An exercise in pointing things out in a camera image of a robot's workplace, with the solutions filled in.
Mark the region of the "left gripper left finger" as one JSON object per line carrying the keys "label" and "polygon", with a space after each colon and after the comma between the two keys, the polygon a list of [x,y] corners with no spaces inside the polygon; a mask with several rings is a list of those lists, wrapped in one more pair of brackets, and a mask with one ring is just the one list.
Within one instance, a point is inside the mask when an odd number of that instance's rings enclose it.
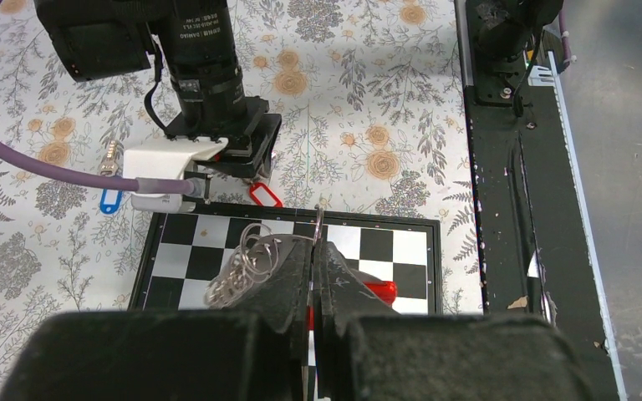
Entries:
{"label": "left gripper left finger", "polygon": [[312,256],[310,241],[287,243],[280,264],[270,278],[247,293],[243,309],[259,314],[277,333],[305,334],[308,330]]}

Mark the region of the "red key tag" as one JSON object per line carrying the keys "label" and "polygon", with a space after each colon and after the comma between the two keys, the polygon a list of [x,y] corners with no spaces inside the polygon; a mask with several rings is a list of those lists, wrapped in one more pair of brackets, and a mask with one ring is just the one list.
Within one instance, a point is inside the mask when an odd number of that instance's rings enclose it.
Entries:
{"label": "red key tag", "polygon": [[255,182],[250,185],[248,194],[253,202],[264,207],[283,207],[282,201],[263,182]]}

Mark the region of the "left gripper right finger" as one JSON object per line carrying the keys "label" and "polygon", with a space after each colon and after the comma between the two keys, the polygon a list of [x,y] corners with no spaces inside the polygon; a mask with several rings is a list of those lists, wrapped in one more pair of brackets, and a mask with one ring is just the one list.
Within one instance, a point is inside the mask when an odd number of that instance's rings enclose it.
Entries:
{"label": "left gripper right finger", "polygon": [[334,243],[316,244],[313,254],[315,332],[344,332],[348,322],[357,317],[396,313],[351,272]]}

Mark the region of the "keyring with red fob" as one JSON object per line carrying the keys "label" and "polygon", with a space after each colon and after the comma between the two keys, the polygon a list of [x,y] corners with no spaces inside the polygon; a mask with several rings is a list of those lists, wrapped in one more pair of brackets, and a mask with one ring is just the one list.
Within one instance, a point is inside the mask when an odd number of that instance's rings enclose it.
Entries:
{"label": "keyring with red fob", "polygon": [[[339,249],[336,241],[331,241],[324,234],[324,212],[318,210],[308,235],[281,233],[273,230],[266,223],[251,223],[242,230],[238,245],[232,254],[222,263],[221,270],[212,278],[203,295],[203,305],[208,311],[233,312],[242,311],[243,300],[247,293],[271,277],[280,264],[283,248],[287,243],[296,240],[308,240],[312,243],[313,254],[317,243],[328,241],[335,244],[347,260],[351,272],[360,279],[381,301],[392,307],[387,297],[392,293],[392,286],[369,273],[362,272],[350,264],[349,258]],[[313,323],[313,256],[311,265],[311,288],[308,300],[308,330],[314,330]]]}

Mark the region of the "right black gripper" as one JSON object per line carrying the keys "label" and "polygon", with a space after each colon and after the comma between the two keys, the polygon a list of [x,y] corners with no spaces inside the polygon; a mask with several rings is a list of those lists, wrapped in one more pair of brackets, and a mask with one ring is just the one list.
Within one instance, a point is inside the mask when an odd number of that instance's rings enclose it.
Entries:
{"label": "right black gripper", "polygon": [[199,164],[240,179],[267,179],[272,172],[273,148],[282,116],[269,111],[259,97],[237,105],[213,101],[181,102],[181,112],[165,127],[169,139],[227,145],[212,159]]}

